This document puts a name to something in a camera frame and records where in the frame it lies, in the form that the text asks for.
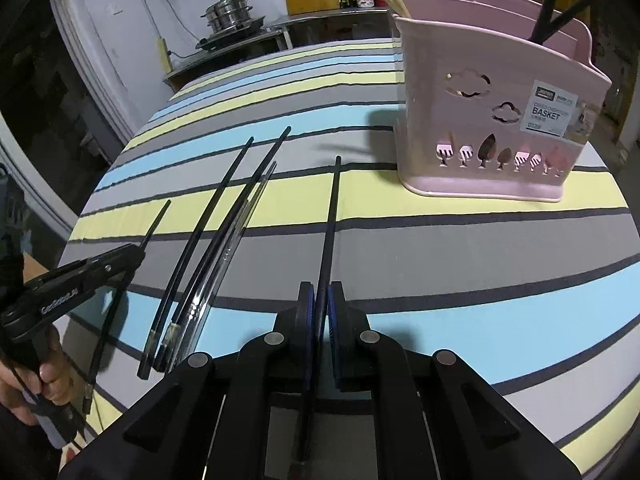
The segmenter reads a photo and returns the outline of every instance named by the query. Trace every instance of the metal pot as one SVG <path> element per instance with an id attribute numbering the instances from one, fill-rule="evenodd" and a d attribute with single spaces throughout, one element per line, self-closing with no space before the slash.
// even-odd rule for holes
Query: metal pot
<path id="1" fill-rule="evenodd" d="M 203 18 L 206 17 L 213 32 L 235 27 L 251 20 L 249 11 L 253 7 L 247 7 L 246 2 L 247 0 L 219 0 L 207 9 Z"/>

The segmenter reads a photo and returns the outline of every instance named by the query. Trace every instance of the black chopstick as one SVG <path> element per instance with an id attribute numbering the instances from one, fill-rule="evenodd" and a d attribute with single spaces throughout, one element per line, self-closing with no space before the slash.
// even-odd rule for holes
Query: black chopstick
<path id="1" fill-rule="evenodd" d="M 275 156 L 276 152 L 280 148 L 280 145 L 284 142 L 284 139 L 286 139 L 290 131 L 291 126 L 288 126 L 283 131 L 278 140 L 276 140 L 269 152 L 265 155 L 262 162 L 256 168 L 254 174 L 242 188 L 240 195 L 238 195 L 238 198 L 236 198 L 236 201 L 231 206 L 229 212 L 226 214 L 225 219 L 222 221 L 222 224 L 220 224 L 220 227 L 216 231 L 216 234 L 211 239 L 207 250 L 198 262 L 196 270 L 191 276 L 191 279 L 187 284 L 187 288 L 182 295 L 182 299 L 180 300 L 178 307 L 174 311 L 172 322 L 167 327 L 166 333 L 164 334 L 164 339 L 162 340 L 162 344 L 160 345 L 160 349 L 158 350 L 158 355 L 156 355 L 156 360 L 153 364 L 153 368 L 155 368 L 155 370 L 159 372 L 164 372 L 166 370 L 166 366 L 168 364 L 167 361 L 171 353 L 170 347 L 175 344 L 175 340 L 180 327 L 184 323 L 184 320 L 189 312 L 191 301 L 193 301 L 193 297 L 195 296 L 198 288 L 206 278 L 207 269 L 209 269 L 209 267 L 213 264 L 213 259 L 215 258 L 216 254 L 218 254 L 218 251 L 220 250 L 220 247 L 225 240 L 226 233 L 234 224 L 234 221 L 236 220 L 238 213 L 242 209 L 242 206 L 249 198 L 249 195 L 260 180 L 267 165 L 271 162 L 271 159 Z"/>
<path id="2" fill-rule="evenodd" d="M 153 233 L 156 231 L 156 228 L 158 228 L 158 224 L 162 220 L 162 217 L 164 216 L 164 213 L 166 213 L 166 210 L 169 208 L 170 203 L 171 203 L 171 200 L 167 200 L 164 203 L 164 205 L 162 206 L 162 209 L 160 210 L 160 212 L 158 213 L 158 215 L 156 216 L 152 224 L 149 226 L 149 229 L 146 232 L 145 237 L 143 238 L 142 242 L 140 242 L 140 249 L 142 249 L 143 251 L 146 249 L 146 246 L 149 244 L 149 240 L 151 240 Z M 128 272 L 125 272 L 124 276 L 122 277 L 122 280 L 120 281 L 120 283 L 118 284 L 118 287 L 116 288 L 116 291 L 113 295 L 113 299 L 111 300 L 111 304 L 107 309 L 107 314 L 104 317 L 102 329 L 100 330 L 100 335 L 98 336 L 98 342 L 95 345 L 94 355 L 91 357 L 91 364 L 89 365 L 89 373 L 87 374 L 87 378 L 86 378 L 86 386 L 84 388 L 84 399 L 82 399 L 82 413 L 84 415 L 89 415 L 89 413 L 91 412 L 91 404 L 94 400 L 95 380 L 98 376 L 98 369 L 100 368 L 100 362 L 102 361 L 102 354 L 104 353 L 104 345 L 107 342 L 107 337 L 109 335 L 109 332 L 111 331 L 111 326 L 113 325 L 113 320 L 116 317 L 116 312 L 118 310 L 120 301 L 122 300 L 122 297 L 124 296 L 124 293 L 127 290 L 127 287 L 131 284 L 133 277 L 135 275 L 136 275 L 135 270 L 130 270 Z"/>
<path id="3" fill-rule="evenodd" d="M 176 293 L 178 292 L 178 286 L 180 285 L 180 281 L 182 280 L 182 276 L 184 275 L 184 271 L 187 268 L 187 264 L 195 250 L 202 233 L 204 232 L 204 228 L 211 217 L 213 210 L 216 208 L 216 205 L 220 201 L 220 197 L 224 193 L 226 187 L 231 181 L 231 177 L 236 172 L 238 165 L 246 155 L 247 150 L 254 142 L 254 138 L 250 137 L 246 144 L 236 156 L 236 159 L 233 161 L 228 170 L 226 170 L 225 176 L 220 181 L 220 184 L 216 188 L 216 192 L 213 194 L 206 208 L 200 215 L 200 219 L 196 224 L 195 229 L 189 236 L 189 240 L 187 240 L 187 244 L 182 250 L 182 254 L 178 259 L 178 263 L 174 267 L 174 272 L 172 272 L 171 277 L 169 278 L 169 282 L 162 294 L 162 299 L 160 300 L 160 304 L 158 305 L 158 309 L 156 310 L 156 316 L 154 317 L 153 323 L 151 324 L 151 329 L 149 330 L 149 334 L 146 338 L 145 350 L 142 353 L 142 359 L 140 359 L 140 364 L 138 365 L 138 377 L 140 379 L 148 379 L 149 374 L 151 372 L 151 365 L 156 356 L 156 350 L 158 349 L 158 343 L 160 342 L 160 336 L 162 335 L 162 329 L 164 328 L 164 323 L 166 322 L 167 316 L 169 316 L 169 310 L 171 309 L 171 305 L 174 302 L 174 298 Z"/>
<path id="4" fill-rule="evenodd" d="M 322 338 L 324 333 L 324 318 L 327 311 L 327 290 L 331 280 L 331 266 L 334 257 L 335 222 L 338 212 L 338 194 L 340 192 L 340 156 L 335 157 L 334 180 L 331 187 L 331 197 L 329 198 L 329 212 L 324 230 L 324 245 L 322 246 L 322 260 L 320 263 L 320 274 L 318 276 L 318 291 L 316 292 L 316 302 L 314 305 L 314 318 L 312 321 L 312 355 L 310 384 L 305 385 L 300 400 L 300 412 L 296 421 L 294 432 L 293 461 L 291 471 L 303 467 L 309 452 L 310 437 L 313 427 L 314 405 L 316 402 L 316 392 L 318 390 L 318 379 L 320 375 L 320 357 Z"/>
<path id="5" fill-rule="evenodd" d="M 542 31 L 539 37 L 539 44 L 545 43 L 546 40 L 551 38 L 558 30 L 563 28 L 567 23 L 574 19 L 580 12 L 591 5 L 593 0 L 577 0 L 571 7 L 556 16 L 547 27 Z"/>
<path id="6" fill-rule="evenodd" d="M 540 39 L 542 38 L 544 32 L 549 26 L 549 23 L 551 22 L 551 17 L 554 14 L 555 6 L 556 0 L 542 0 L 540 13 L 538 15 L 538 19 L 536 20 L 536 24 L 533 26 L 533 31 L 531 33 L 529 41 L 537 44 L 542 44 L 542 41 L 540 41 Z"/>

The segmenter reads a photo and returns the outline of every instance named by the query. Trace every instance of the blue stripe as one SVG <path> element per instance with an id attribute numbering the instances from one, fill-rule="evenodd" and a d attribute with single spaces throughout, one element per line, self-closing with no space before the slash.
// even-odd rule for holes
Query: blue stripe
<path id="1" fill-rule="evenodd" d="M 223 84 L 215 88 L 212 88 L 210 90 L 198 93 L 193 97 L 189 97 L 187 99 L 184 99 L 183 101 L 176 103 L 175 105 L 170 105 L 165 108 L 162 108 L 159 112 L 156 112 L 148 120 L 148 123 L 151 123 L 152 121 L 155 121 L 160 117 L 164 117 L 167 114 L 175 112 L 176 110 L 180 110 L 181 108 L 197 103 L 198 101 L 202 101 L 208 97 L 213 97 L 214 95 L 222 94 L 222 92 L 226 92 L 234 88 L 249 85 L 251 83 L 265 81 L 267 79 L 272 79 L 274 77 L 278 77 L 281 75 L 293 74 L 297 72 L 303 72 L 305 70 L 311 70 L 313 68 L 320 68 L 323 66 L 331 66 L 336 64 L 393 63 L 393 62 L 396 62 L 396 58 L 394 56 L 382 56 L 382 55 L 380 56 L 338 56 L 338 57 L 329 57 L 327 59 L 319 59 L 317 61 L 309 61 L 299 65 L 286 66 L 284 68 L 279 68 L 277 70 L 271 70 L 269 72 L 265 72 L 262 74 L 245 77 L 245 78 L 239 79 L 238 81 L 233 81 L 231 83 Z"/>
<path id="2" fill-rule="evenodd" d="M 236 126 L 215 134 L 188 140 L 127 162 L 105 174 L 96 190 L 196 156 L 207 153 L 212 155 L 220 150 L 242 146 L 251 136 L 254 136 L 255 142 L 277 139 L 287 126 L 291 126 L 289 139 L 309 132 L 310 127 L 313 128 L 311 131 L 317 132 L 344 126 L 393 126 L 396 122 L 395 112 L 397 110 L 398 105 L 396 104 L 338 105 Z"/>
<path id="3" fill-rule="evenodd" d="M 460 308 L 370 314 L 369 323 L 407 348 L 433 354 L 448 348 L 489 383 L 521 377 L 568 359 L 613 334 L 640 312 L 634 297 L 640 264 L 594 282 L 537 296 Z M 159 300 L 128 293 L 121 329 L 112 335 L 142 350 Z M 76 314 L 100 326 L 100 306 Z M 213 309 L 198 348 L 213 356 L 237 351 L 273 327 L 275 314 Z"/>

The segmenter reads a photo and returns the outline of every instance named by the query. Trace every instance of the yellow stripe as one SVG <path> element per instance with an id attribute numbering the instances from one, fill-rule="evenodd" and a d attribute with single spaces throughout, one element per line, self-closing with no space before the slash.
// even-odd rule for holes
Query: yellow stripe
<path id="1" fill-rule="evenodd" d="M 101 394 L 94 391 L 94 402 L 92 402 L 91 413 L 87 415 L 86 421 L 94 428 L 96 433 L 106 430 L 120 415 L 118 408 L 113 406 Z"/>
<path id="2" fill-rule="evenodd" d="M 334 46 L 321 46 L 319 48 L 315 48 L 313 50 L 304 50 L 302 52 L 295 52 L 294 54 L 285 54 L 283 56 L 274 57 L 271 59 L 265 59 L 262 61 L 257 61 L 255 63 L 249 63 L 247 65 L 241 66 L 234 70 L 230 70 L 229 72 L 225 72 L 223 74 L 217 74 L 215 76 L 209 77 L 204 81 L 196 83 L 195 85 L 185 87 L 179 92 L 177 92 L 171 99 L 178 98 L 182 95 L 188 94 L 189 92 L 193 92 L 198 88 L 202 88 L 203 86 L 210 85 L 217 81 L 222 81 L 227 77 L 232 77 L 238 74 L 242 74 L 244 72 L 248 72 L 249 70 L 254 70 L 256 68 L 262 68 L 264 66 L 271 66 L 277 63 L 284 63 L 286 61 L 291 61 L 293 59 L 301 59 L 303 57 L 308 56 L 316 56 L 318 54 L 327 54 L 329 52 L 344 52 L 345 50 L 369 50 L 372 48 L 393 48 L 398 46 L 394 44 L 392 41 L 385 41 L 385 43 L 368 43 L 368 44 L 340 44 Z"/>
<path id="3" fill-rule="evenodd" d="M 331 174 L 271 181 L 249 226 L 325 222 L 331 184 Z M 207 230 L 214 230 L 220 225 L 241 187 L 229 187 L 223 193 L 207 224 Z M 156 234 L 191 232 L 213 192 L 187 193 L 172 198 L 172 204 L 156 229 Z M 164 202 L 165 199 L 151 200 L 82 217 L 70 239 L 142 236 Z M 613 177 L 604 172 L 574 171 L 564 183 L 564 198 L 558 203 L 542 203 L 423 197 L 407 191 L 400 184 L 395 171 L 354 170 L 340 177 L 338 219 L 616 207 L 626 207 L 625 200 Z"/>
<path id="4" fill-rule="evenodd" d="M 135 136 L 129 144 L 125 147 L 125 150 L 147 142 L 154 137 L 162 134 L 172 132 L 187 124 L 200 121 L 213 117 L 214 115 L 235 110 L 243 106 L 256 104 L 268 99 L 276 97 L 284 97 L 292 94 L 299 94 L 301 92 L 308 92 L 310 90 L 317 90 L 319 88 L 325 88 L 329 86 L 335 86 L 340 84 L 347 85 L 363 85 L 363 84 L 396 84 L 404 81 L 404 73 L 402 72 L 358 72 L 358 73 L 336 73 L 330 75 L 323 75 L 318 77 L 312 77 L 304 79 L 302 81 L 292 81 L 280 86 L 273 86 L 265 88 L 263 90 L 257 90 L 249 94 L 244 94 L 237 97 L 232 97 L 225 101 L 209 105 L 198 110 L 194 110 L 188 114 L 176 117 L 165 123 L 159 124 L 155 128 L 151 128 L 146 132 Z"/>
<path id="5" fill-rule="evenodd" d="M 640 412 L 640 383 L 602 420 L 562 448 L 584 474 L 596 465 L 631 429 Z"/>

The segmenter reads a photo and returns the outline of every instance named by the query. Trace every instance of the white wall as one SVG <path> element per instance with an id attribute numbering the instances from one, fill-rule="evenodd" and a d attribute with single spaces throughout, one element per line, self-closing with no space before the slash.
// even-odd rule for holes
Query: white wall
<path id="1" fill-rule="evenodd" d="M 216 0 L 169 0 L 186 27 L 198 38 L 211 33 L 204 14 Z M 175 19 L 165 0 L 147 0 L 162 37 L 181 56 L 195 51 L 196 40 Z M 156 33 L 141 0 L 85 0 L 99 39 L 128 92 L 128 98 L 146 120 L 161 108 L 172 92 L 162 82 L 164 73 L 156 47 Z M 285 0 L 251 0 L 252 15 L 273 21 L 287 13 Z"/>

